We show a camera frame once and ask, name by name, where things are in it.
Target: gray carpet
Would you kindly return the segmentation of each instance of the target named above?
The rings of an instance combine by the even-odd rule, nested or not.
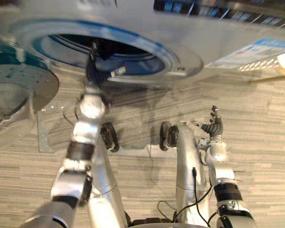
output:
[[[63,71],[56,73],[60,90],[53,101],[55,108],[42,114],[53,152],[39,152],[36,127],[0,152],[0,228],[18,227],[49,200],[72,131],[60,107],[64,106],[74,122],[72,107],[82,80]],[[217,105],[224,121],[224,139],[231,145],[230,163],[234,170],[243,171],[236,173],[236,178],[258,227],[285,228],[285,81],[248,86],[252,78],[260,75],[230,72],[199,82],[191,78],[173,83],[172,90],[123,94],[117,89],[106,120],[114,124],[123,147],[141,148],[158,142],[161,122],[208,121],[211,106]],[[205,136],[198,129],[195,134]],[[110,156],[110,161],[132,219],[161,217],[156,205],[162,199],[175,205],[175,159],[151,160],[137,157],[133,151],[132,156]],[[211,202],[210,211],[214,212],[214,195]],[[170,208],[164,204],[161,208],[172,217]],[[77,213],[75,228],[87,227],[83,208]]]

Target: washing machine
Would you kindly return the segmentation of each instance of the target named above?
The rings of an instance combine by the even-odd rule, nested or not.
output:
[[[109,80],[173,84],[284,53],[285,0],[4,0],[0,39],[78,71],[97,42]]]

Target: robotic hand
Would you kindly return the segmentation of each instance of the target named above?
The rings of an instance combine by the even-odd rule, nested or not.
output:
[[[206,152],[205,161],[209,167],[209,178],[217,198],[218,228],[255,228],[256,224],[244,204],[237,186],[234,172],[228,165],[227,145],[222,140],[223,122],[216,106],[212,107],[211,124],[193,123],[210,135],[208,140],[200,139],[198,148]]]

